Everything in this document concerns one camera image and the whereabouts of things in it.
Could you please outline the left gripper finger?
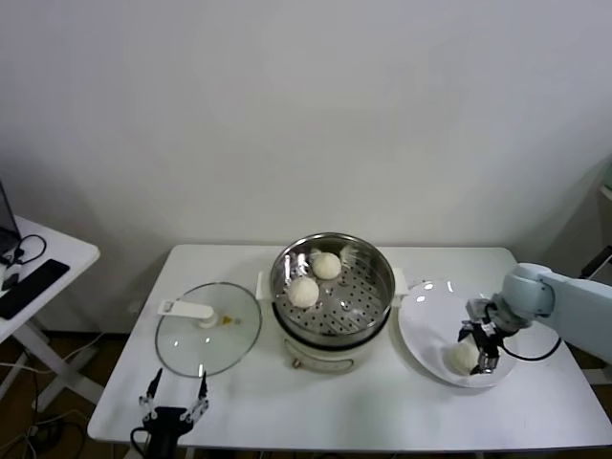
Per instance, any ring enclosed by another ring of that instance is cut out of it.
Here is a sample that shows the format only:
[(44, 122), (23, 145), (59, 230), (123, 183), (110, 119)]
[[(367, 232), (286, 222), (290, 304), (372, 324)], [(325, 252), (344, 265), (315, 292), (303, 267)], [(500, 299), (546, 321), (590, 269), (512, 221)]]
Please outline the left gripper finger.
[(139, 397), (139, 406), (141, 408), (142, 420), (144, 422), (153, 421), (158, 417), (157, 412), (156, 412), (156, 406), (154, 403), (154, 398), (155, 398), (162, 374), (163, 374), (163, 370), (162, 368), (160, 368), (156, 376), (149, 383), (145, 391), (145, 394)]
[(187, 413), (187, 421), (191, 424), (196, 424), (208, 410), (208, 406), (207, 372), (204, 372), (198, 390), (197, 399)]

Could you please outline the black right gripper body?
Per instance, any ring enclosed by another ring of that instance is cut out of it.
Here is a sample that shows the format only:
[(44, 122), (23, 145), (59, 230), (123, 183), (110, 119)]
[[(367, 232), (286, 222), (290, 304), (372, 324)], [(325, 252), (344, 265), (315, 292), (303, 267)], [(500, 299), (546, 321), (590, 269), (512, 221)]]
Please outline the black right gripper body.
[(500, 337), (490, 317), (480, 317), (471, 321), (473, 340), (480, 352), (497, 352)]

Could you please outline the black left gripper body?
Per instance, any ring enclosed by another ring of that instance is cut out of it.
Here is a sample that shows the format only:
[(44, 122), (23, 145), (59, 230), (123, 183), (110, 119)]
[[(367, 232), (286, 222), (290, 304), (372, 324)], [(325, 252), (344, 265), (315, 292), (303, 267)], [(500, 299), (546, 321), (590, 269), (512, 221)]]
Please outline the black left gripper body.
[(187, 409), (180, 407), (157, 407), (157, 415), (143, 423), (149, 434), (144, 457), (151, 459), (172, 459), (175, 457), (179, 439), (190, 432)]

